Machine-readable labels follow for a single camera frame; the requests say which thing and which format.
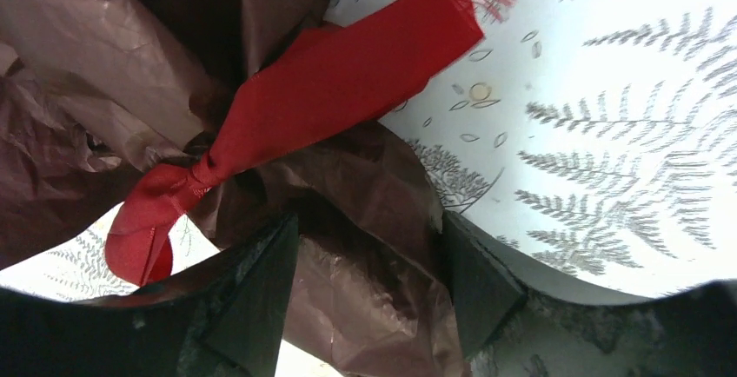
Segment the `brown paper bouquet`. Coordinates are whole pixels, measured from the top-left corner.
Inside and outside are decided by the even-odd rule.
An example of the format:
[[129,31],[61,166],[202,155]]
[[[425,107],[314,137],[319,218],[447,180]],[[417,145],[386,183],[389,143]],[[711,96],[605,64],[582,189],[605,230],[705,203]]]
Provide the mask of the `brown paper bouquet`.
[[[1,269],[74,239],[158,162],[209,145],[238,85],[328,0],[1,0]],[[348,376],[467,376],[439,277],[442,206],[378,122],[236,176],[190,213],[219,249],[288,210],[302,246],[286,337]]]

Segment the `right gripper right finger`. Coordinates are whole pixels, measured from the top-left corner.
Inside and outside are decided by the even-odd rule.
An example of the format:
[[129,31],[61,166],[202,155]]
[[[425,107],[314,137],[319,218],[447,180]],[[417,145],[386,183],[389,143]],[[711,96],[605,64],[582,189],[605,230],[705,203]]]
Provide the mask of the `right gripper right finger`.
[[477,376],[733,376],[736,284],[648,299],[579,280],[443,216],[461,349]]

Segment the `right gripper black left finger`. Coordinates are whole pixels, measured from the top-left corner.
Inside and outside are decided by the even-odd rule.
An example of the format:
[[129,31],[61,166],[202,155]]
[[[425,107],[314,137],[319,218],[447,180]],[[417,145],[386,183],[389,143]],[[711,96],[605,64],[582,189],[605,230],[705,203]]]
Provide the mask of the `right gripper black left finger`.
[[285,215],[127,295],[1,293],[4,376],[271,376],[300,243]]

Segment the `red ribbon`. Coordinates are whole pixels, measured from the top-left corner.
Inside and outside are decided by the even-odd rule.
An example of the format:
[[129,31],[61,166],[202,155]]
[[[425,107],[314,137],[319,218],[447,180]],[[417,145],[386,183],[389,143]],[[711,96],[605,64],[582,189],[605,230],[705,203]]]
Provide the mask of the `red ribbon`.
[[303,32],[236,92],[212,146],[189,167],[160,163],[134,187],[104,247],[110,271],[143,286],[169,277],[169,231],[231,176],[378,118],[483,37],[515,0],[395,0],[348,26]]

